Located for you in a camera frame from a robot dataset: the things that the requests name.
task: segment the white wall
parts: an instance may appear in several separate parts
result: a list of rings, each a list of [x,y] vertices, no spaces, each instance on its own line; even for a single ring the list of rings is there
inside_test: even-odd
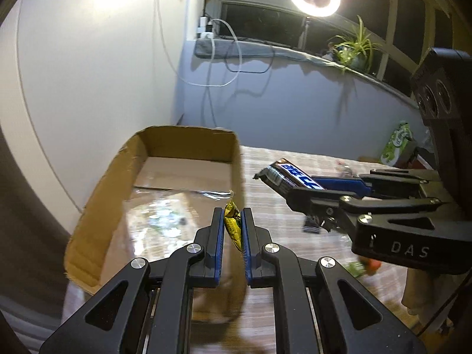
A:
[[[177,67],[185,0],[161,0],[161,12]],[[28,180],[71,231],[123,143],[146,126],[175,123],[182,114],[175,106],[176,77],[163,53],[155,0],[22,0],[10,14],[16,16],[5,21],[11,22],[8,33],[0,32],[7,44],[0,47],[0,60],[18,84],[1,90],[0,101],[21,101],[23,112],[13,113],[5,104],[0,125],[4,130],[9,118],[9,134],[17,135],[4,132],[10,149],[28,139],[43,153],[47,167],[35,164],[34,154],[29,167],[18,160],[27,156],[15,158],[30,169],[25,176],[49,177],[36,184]],[[29,132],[14,114],[29,123]],[[53,194],[49,190],[49,202],[44,197],[48,182],[60,186]],[[59,217],[50,204],[54,198],[75,213]]]
[[[205,84],[209,62],[194,57],[193,49],[187,41],[184,77]],[[262,72],[269,61],[245,61],[242,70]],[[237,63],[231,60],[230,68],[237,70]],[[233,76],[216,60],[209,83],[224,84]],[[183,124],[231,129],[246,146],[357,159],[379,157],[401,120],[419,139],[425,131],[418,109],[382,87],[335,68],[280,58],[266,73],[242,73],[224,88],[179,82],[178,93],[185,98]]]

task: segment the black wire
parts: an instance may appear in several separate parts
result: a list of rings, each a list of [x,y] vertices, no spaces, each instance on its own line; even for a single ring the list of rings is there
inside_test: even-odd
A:
[[[250,72],[250,71],[241,70],[240,73],[250,73],[250,74],[264,74],[264,73],[266,73],[271,68],[272,64],[274,63],[274,58],[275,58],[275,49],[272,45],[270,45],[270,47],[271,47],[271,50],[272,50],[272,58],[271,58],[271,62],[267,66],[266,70],[264,70],[263,72]],[[237,73],[237,70],[233,70],[228,66],[228,53],[229,52],[230,52],[230,47],[228,47],[228,49],[226,50],[225,58],[223,59],[224,62],[225,62],[225,67],[230,72]],[[255,55],[255,56],[252,56],[252,58],[260,58],[260,56]]]
[[[421,334],[423,334],[428,329],[428,327],[431,326],[431,323],[434,322],[434,320],[438,317],[438,315],[442,313],[442,311],[446,308],[446,306],[449,305],[452,302],[452,300],[454,300],[454,298],[457,296],[457,294],[465,287],[465,285],[467,285],[470,278],[472,278],[472,270],[469,271],[467,276],[464,278],[461,284],[457,287],[457,289],[450,295],[450,297],[446,300],[446,302],[444,302],[442,306],[433,314],[433,316],[428,321],[428,323],[424,325],[424,327],[421,329],[421,331],[418,334],[416,334],[417,337],[421,336]]]

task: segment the green and white package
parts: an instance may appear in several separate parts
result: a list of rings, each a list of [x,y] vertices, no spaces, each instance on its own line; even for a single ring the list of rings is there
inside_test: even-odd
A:
[[[400,126],[392,133],[382,152],[382,164],[394,166],[412,138],[410,125],[406,121],[400,122]]]

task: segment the cardboard box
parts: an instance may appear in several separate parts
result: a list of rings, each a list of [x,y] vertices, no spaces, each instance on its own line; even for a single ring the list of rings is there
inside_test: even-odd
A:
[[[90,196],[65,252],[67,277],[95,294],[133,257],[123,201],[133,187],[191,191],[233,190],[244,207],[241,154],[236,135],[225,130],[156,126],[136,133],[114,157]],[[218,201],[191,196],[199,226],[208,226]],[[193,318],[223,323],[239,315],[246,292],[244,262],[225,235],[220,285],[196,289]]]

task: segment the gold wrapped candy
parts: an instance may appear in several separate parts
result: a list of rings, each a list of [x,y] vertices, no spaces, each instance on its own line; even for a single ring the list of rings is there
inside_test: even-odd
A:
[[[235,246],[242,252],[241,214],[233,201],[225,207],[225,227]]]

